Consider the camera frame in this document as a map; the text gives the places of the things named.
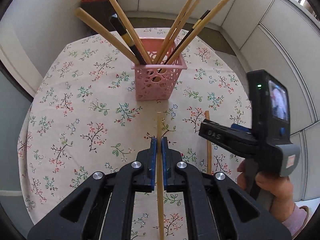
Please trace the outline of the person's right hand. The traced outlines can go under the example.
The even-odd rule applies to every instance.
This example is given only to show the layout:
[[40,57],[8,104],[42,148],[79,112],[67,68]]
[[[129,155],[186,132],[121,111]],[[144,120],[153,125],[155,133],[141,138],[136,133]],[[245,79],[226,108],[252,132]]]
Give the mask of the person's right hand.
[[274,195],[270,213],[280,222],[287,220],[295,209],[293,185],[289,177],[280,177],[268,172],[259,172],[255,176],[256,184]]

